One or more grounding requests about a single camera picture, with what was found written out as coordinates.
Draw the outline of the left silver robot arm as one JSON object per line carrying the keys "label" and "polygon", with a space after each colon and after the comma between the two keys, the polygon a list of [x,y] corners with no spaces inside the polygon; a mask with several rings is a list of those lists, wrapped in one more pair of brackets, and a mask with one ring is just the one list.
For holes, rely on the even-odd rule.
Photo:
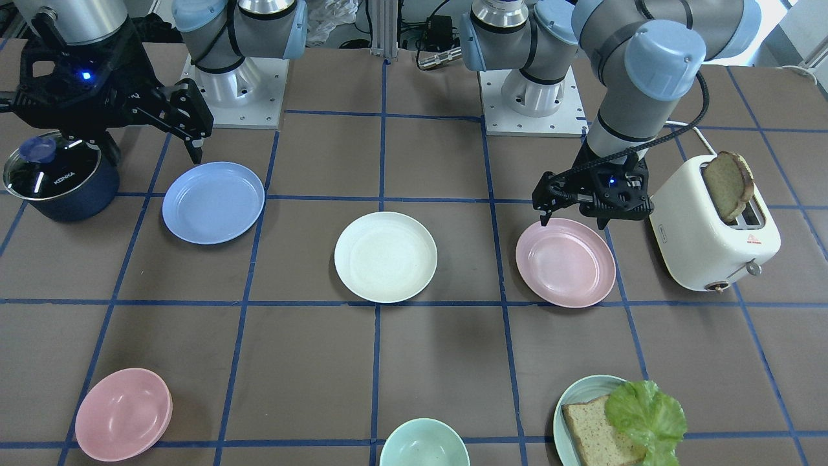
{"label": "left silver robot arm", "polygon": [[473,1],[459,44],[468,70],[509,70],[538,89],[558,89],[585,53],[604,98],[576,161],[541,175],[532,206],[542,225],[577,205],[604,229],[653,212],[646,151],[681,134],[660,131],[695,83],[706,114],[701,66],[745,51],[761,21],[757,1]]}

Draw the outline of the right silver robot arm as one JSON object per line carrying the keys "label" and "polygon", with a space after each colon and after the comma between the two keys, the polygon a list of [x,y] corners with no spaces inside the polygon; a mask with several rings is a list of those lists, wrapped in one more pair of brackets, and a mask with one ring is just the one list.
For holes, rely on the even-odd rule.
{"label": "right silver robot arm", "polygon": [[[113,164],[121,153],[109,130],[151,125],[201,162],[216,100],[191,78],[158,80],[124,2],[16,6],[34,35],[21,53],[17,89],[2,93],[2,112],[95,145]],[[239,80],[250,58],[296,59],[307,43],[304,1],[175,1],[172,12],[191,64],[207,76]]]}

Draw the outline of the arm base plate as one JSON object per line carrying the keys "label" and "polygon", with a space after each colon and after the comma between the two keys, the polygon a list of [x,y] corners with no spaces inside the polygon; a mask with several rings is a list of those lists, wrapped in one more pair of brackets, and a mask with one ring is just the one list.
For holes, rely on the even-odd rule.
{"label": "arm base plate", "polygon": [[562,82],[538,85],[520,71],[478,73],[488,135],[580,138],[587,118],[572,69]]}
{"label": "arm base plate", "polygon": [[211,74],[186,60],[181,77],[198,84],[216,129],[278,129],[290,64],[248,57],[235,70]]}

